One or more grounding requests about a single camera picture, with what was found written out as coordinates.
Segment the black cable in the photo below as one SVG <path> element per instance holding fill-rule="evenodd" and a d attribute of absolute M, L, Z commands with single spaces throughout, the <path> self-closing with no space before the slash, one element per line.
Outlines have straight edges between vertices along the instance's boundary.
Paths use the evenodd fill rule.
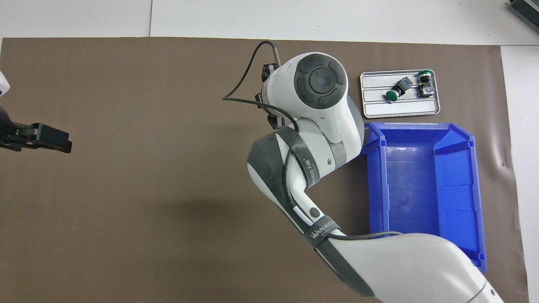
<path fill-rule="evenodd" d="M 282 179 L 284 180 L 286 194 L 288 195 L 288 198 L 290 199 L 290 203 L 292 204 L 292 207 L 296 206 L 296 201 L 294 200 L 294 197 L 292 197 L 292 194 L 290 193 L 290 189 L 287 186 L 286 182 L 286 172 L 288 171 L 288 160 L 290 160 L 290 156 L 292 155 L 292 148 L 288 148 L 288 152 L 286 153 L 285 158 L 285 164 L 283 165 L 283 171 L 282 171 Z"/>
<path fill-rule="evenodd" d="M 264 40 L 262 42 L 260 42 L 257 47 L 254 49 L 253 51 L 253 54 L 251 55 L 251 60 L 249 60 L 249 64 L 247 64 L 247 68 L 245 69 L 245 72 L 243 73 L 243 76 L 241 77 L 241 79 L 239 80 L 238 84 L 236 84 L 236 87 L 230 91 L 230 93 L 228 93 L 225 98 L 228 98 L 230 97 L 233 93 L 236 92 L 236 90 L 239 88 L 239 86 L 241 85 L 241 83 L 243 83 L 243 80 L 245 80 L 245 77 L 247 76 L 247 73 L 249 73 L 249 70 L 251 69 L 251 65 L 253 64 L 253 61 L 254 61 L 254 56 L 257 55 L 257 52 L 258 52 L 258 49 L 263 46 L 264 44 L 268 44 L 269 46 L 271 46 L 273 49 L 275 48 L 275 45 L 273 43 L 271 43 L 271 41 L 268 41 L 268 40 Z"/>
<path fill-rule="evenodd" d="M 299 132 L 299 127 L 298 127 L 298 124 L 296 123 L 296 120 L 294 120 L 294 118 L 289 113 L 287 113 L 284 109 L 282 109 L 280 107 L 273 106 L 271 104 L 265 104 L 265 103 L 260 103 L 260 102 L 256 102 L 256 101 L 252 101 L 252 100 L 245 100 L 245 99 L 238 99 L 238 98 L 224 97 L 223 100 L 254 104 L 254 105 L 261 106 L 261 107 L 267 107 L 267 108 L 270 108 L 270 109 L 274 109 L 274 110 L 282 113 L 283 115 L 285 115 L 286 118 L 288 118 L 292 122 L 292 125 L 294 125 L 294 129 L 296 130 L 296 132 Z"/>
<path fill-rule="evenodd" d="M 381 231 L 381 232 L 375 232 L 370 233 L 368 235 L 359 235 L 359 236 L 337 236 L 333 234 L 329 234 L 328 238 L 338 239 L 338 240 L 367 240 L 367 239 L 374 239 L 382 236 L 397 236 L 402 235 L 403 233 L 398 231 Z"/>
<path fill-rule="evenodd" d="M 274 50 L 273 53 L 275 55 L 275 59 L 276 59 L 276 61 L 279 61 L 278 55 L 276 54 L 277 53 L 277 48 L 275 47 L 275 45 L 273 43 L 271 43 L 271 41 L 268 41 L 268 40 L 264 40 L 264 41 L 260 42 L 257 45 L 257 47 L 254 49 L 253 54 L 251 55 L 251 60 L 249 60 L 249 64 L 247 64 L 247 68 L 245 69 L 245 72 L 243 73 L 243 76 L 241 76 L 241 79 L 239 80 L 238 84 L 236 84 L 236 86 L 230 91 L 230 93 L 228 93 L 226 96 L 223 97 L 223 100 L 225 100 L 225 101 L 243 102 L 243 103 L 247 103 L 247 104 L 254 104 L 254 105 L 257 105 L 257 106 L 260 106 L 260 107 L 265 107 L 265 108 L 269 108 L 269 109 L 273 109 L 275 111 L 278 111 L 279 113 L 283 114 L 286 118 L 288 118 L 290 120 L 290 122 L 292 122 L 292 125 L 294 125 L 294 129 L 296 130 L 296 132 L 299 132 L 299 127 L 298 127 L 298 124 L 296 123 L 296 120 L 289 113 L 287 113 L 284 109 L 282 109 L 280 107 L 277 107 L 277 106 L 273 106 L 271 104 L 266 104 L 266 103 L 252 101 L 252 100 L 238 99 L 238 98 L 231 98 L 230 97 L 233 93 L 235 93 L 238 90 L 240 85 L 245 80 L 245 77 L 247 76 L 247 74 L 249 73 L 249 70 L 251 69 L 251 65 L 253 65 L 254 57 L 257 55 L 257 52 L 258 52 L 259 48 L 264 44 L 268 44 L 273 48 L 273 50 Z"/>

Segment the brown table surface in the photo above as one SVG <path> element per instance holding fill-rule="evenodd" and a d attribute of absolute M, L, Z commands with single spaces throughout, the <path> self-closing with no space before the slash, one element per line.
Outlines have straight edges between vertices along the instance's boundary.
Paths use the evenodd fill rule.
<path fill-rule="evenodd" d="M 258 42 L 4 39 L 0 104 L 69 132 L 73 152 L 0 150 L 0 302 L 377 302 L 341 283 L 247 173 L 271 129 L 262 110 L 221 97 Z M 275 43 L 283 62 L 339 59 L 357 104 L 362 72 L 435 70 L 440 114 L 379 121 L 475 135 L 486 277 L 505 302 L 527 302 L 500 48 Z M 236 96 L 260 91 L 271 55 L 261 49 Z M 364 157 L 308 193 L 345 233 L 368 232 Z"/>

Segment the white tray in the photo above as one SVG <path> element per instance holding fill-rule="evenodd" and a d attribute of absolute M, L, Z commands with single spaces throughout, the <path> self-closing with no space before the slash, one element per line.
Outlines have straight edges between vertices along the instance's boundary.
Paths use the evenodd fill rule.
<path fill-rule="evenodd" d="M 418 96 L 419 72 L 424 70 L 365 72 L 360 76 L 361 98 L 365 117 L 388 118 L 403 116 L 434 115 L 440 112 L 440 99 L 436 86 L 436 76 L 432 72 L 434 96 L 420 98 Z M 403 77 L 412 80 L 412 87 L 397 101 L 386 99 L 385 93 Z"/>

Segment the blue plastic bin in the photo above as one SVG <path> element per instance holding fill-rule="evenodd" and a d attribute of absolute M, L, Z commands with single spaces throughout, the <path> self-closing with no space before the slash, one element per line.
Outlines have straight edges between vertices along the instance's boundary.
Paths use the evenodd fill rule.
<path fill-rule="evenodd" d="M 366 123 L 370 231 L 421 232 L 487 271 L 473 135 L 451 123 Z"/>

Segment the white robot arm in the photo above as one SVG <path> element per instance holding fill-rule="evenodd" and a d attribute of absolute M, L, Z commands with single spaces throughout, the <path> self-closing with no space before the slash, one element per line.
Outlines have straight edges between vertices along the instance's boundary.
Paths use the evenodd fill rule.
<path fill-rule="evenodd" d="M 363 121 L 347 92 L 343 66 L 324 53 L 301 54 L 269 75 L 262 102 L 284 109 L 298 129 L 284 126 L 256 140 L 247 168 L 257 187 L 341 280 L 363 296 L 385 303 L 502 302 L 451 242 L 419 233 L 346 236 L 306 195 L 305 189 L 361 151 Z"/>
<path fill-rule="evenodd" d="M 0 97 L 7 93 L 9 90 L 8 80 L 4 77 L 2 71 L 0 71 Z"/>

